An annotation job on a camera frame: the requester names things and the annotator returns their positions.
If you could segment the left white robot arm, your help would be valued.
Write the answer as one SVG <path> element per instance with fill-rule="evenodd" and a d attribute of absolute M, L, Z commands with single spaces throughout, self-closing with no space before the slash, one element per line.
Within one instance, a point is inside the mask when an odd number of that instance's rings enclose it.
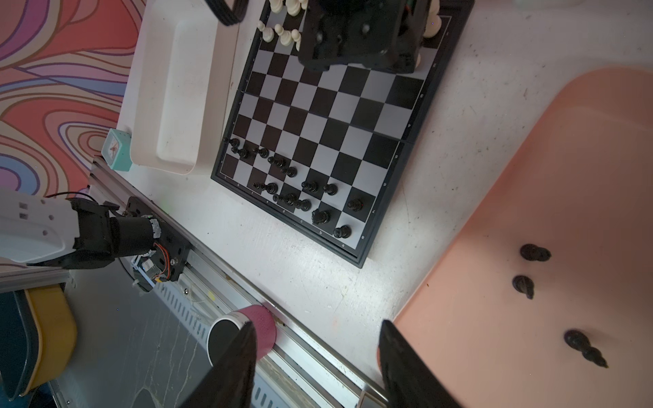
<path fill-rule="evenodd" d="M 356 64 L 304 67 L 275 29 L 306 34 L 305 13 L 264 10 L 212 179 L 355 265 L 363 265 L 442 64 L 441 31 L 411 74 Z M 34 266 L 96 269 L 155 253 L 175 278 L 168 226 L 129 203 L 126 215 L 84 197 L 1 197 L 1 255 Z"/>

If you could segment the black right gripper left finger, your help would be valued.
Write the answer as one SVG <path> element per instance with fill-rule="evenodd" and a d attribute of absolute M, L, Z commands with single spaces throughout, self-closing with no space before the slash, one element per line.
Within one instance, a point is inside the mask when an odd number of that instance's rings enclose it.
<path fill-rule="evenodd" d="M 180 407 L 250 407 L 256 357 L 256 331 L 248 322 Z"/>

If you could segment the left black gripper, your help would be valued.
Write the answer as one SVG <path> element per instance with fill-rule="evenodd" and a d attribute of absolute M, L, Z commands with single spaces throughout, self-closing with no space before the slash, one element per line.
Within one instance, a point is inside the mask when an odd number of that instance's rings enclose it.
<path fill-rule="evenodd" d="M 412 73 L 430 14 L 430 1 L 309 1 L 299 62 L 312 71 L 358 64 Z"/>

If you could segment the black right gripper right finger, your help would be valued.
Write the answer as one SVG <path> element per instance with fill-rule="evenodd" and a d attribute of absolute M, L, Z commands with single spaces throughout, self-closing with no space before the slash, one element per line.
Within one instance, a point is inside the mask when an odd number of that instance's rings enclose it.
<path fill-rule="evenodd" d="M 379 360 L 389 407 L 461 407 L 388 320 L 380 330 Z"/>

